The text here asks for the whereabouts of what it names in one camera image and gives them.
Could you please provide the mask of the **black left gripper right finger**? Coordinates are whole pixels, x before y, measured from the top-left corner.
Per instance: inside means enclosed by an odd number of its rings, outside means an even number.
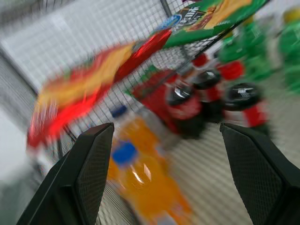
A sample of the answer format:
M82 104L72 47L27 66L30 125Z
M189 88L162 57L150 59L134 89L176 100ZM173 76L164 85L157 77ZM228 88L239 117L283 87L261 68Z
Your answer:
M221 123L234 184L254 225L300 223L300 170L272 140L251 128Z

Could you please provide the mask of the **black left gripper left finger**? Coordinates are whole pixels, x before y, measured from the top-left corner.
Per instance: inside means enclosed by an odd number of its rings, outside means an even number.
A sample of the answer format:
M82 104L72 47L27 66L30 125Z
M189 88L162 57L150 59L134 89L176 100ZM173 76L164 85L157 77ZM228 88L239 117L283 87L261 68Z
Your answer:
M93 225L108 173L113 123L81 133L46 175L19 225Z

